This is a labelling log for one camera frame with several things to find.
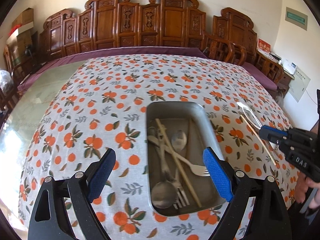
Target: fork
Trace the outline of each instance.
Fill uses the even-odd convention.
[[[155,136],[148,135],[148,141],[150,141],[151,143],[153,143],[154,145],[159,147],[159,141]],[[171,151],[167,145],[164,146],[164,150],[167,153],[171,154]],[[190,167],[191,172],[193,174],[195,174],[197,176],[210,176],[206,166],[192,164],[190,161],[188,161],[186,158],[182,157],[180,154],[176,153],[176,156],[179,160],[181,160],[182,162],[184,162],[185,164],[187,164]]]
[[[156,148],[156,151],[159,155],[159,157],[161,159],[164,160],[164,164],[167,166],[167,169],[169,169],[168,167],[168,164],[166,163],[165,161],[165,156],[164,156],[164,148],[165,148],[165,144],[164,144],[164,138],[162,136],[162,133],[161,131],[158,131],[158,141],[159,141],[159,148],[158,147],[155,147]],[[179,173],[177,173],[177,170],[176,170],[176,174],[175,174],[175,177],[173,178],[171,176],[171,174],[168,172],[166,173],[167,175],[167,180],[169,182],[171,182],[173,184],[173,186],[176,188],[177,190],[177,200],[176,200],[176,203],[178,204],[179,207],[182,207],[182,206],[186,206],[185,202],[187,203],[187,205],[190,205],[189,203],[189,200],[187,198],[187,195],[186,193],[184,192],[184,189],[181,185],[181,183],[179,182],[179,180],[177,178],[179,178]]]

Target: metal screw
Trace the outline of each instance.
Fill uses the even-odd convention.
[[[275,178],[272,177],[272,176],[268,176],[268,180],[269,180],[270,182],[275,182]]]
[[[52,180],[51,176],[45,177],[44,182],[50,182]]]
[[[237,175],[239,178],[244,177],[243,171],[237,171],[237,172],[236,172],[236,175]]]
[[[81,178],[83,176],[83,172],[82,171],[78,171],[76,174],[75,174],[75,177],[77,179]]]

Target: orange patterned tablecloth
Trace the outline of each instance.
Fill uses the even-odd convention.
[[[210,209],[162,217],[148,205],[146,106],[152,101],[194,101],[214,123],[225,159],[250,177],[272,175],[289,207],[298,170],[274,152],[274,166],[249,127],[239,119],[237,101],[248,104],[262,124],[288,128],[283,111],[242,67],[197,57],[123,55],[95,58],[82,65],[62,87],[42,118],[26,153],[19,214],[29,224],[33,203],[46,176],[56,180],[84,171],[116,151],[116,165],[92,206],[112,239],[206,240],[227,203]],[[83,239],[70,200],[68,215]],[[249,201],[236,239],[242,238],[252,210]]]

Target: purple cushion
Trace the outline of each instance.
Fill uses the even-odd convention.
[[[250,73],[265,89],[277,90],[278,86],[267,76],[265,76],[260,70],[254,65],[245,62],[242,67]]]
[[[75,54],[45,64],[35,74],[31,75],[23,84],[18,86],[18,90],[24,92],[41,76],[41,74],[48,70],[65,64],[70,64],[89,58],[95,57],[109,57],[118,55],[130,55],[130,54],[164,54],[164,55],[177,55],[188,57],[207,57],[198,48],[176,48],[176,47],[127,47],[127,48],[114,48],[114,49],[101,49],[96,51],[89,51],[80,54]]]

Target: metal tray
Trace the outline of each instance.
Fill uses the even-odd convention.
[[[210,121],[208,120],[204,108],[194,102],[153,102],[147,107],[146,112],[146,129],[150,126],[157,128],[155,119],[159,118],[161,123],[166,127],[166,133],[171,139],[171,136],[178,130],[182,129],[188,136],[189,120],[191,119],[190,126],[190,141],[188,160],[192,164],[204,166],[202,155],[206,147],[212,147],[217,156],[224,160],[216,136],[213,132]],[[187,147],[181,152],[181,156],[186,157]],[[174,176],[176,165],[172,156],[168,153],[165,154],[167,163],[169,165],[172,176]],[[212,208],[225,203],[225,199],[221,198],[210,178],[210,176],[201,177],[194,175],[189,166],[181,162],[189,180],[195,189],[202,207],[199,208],[192,198],[188,187],[185,185],[183,178],[180,176],[180,182],[185,190],[190,205],[175,209],[173,206],[166,209],[159,209],[151,203],[151,189],[160,181],[160,165],[159,157],[155,151],[154,145],[148,142],[148,176],[149,176],[149,204],[159,214],[163,216],[177,216],[182,214],[189,214],[198,212],[208,208]]]

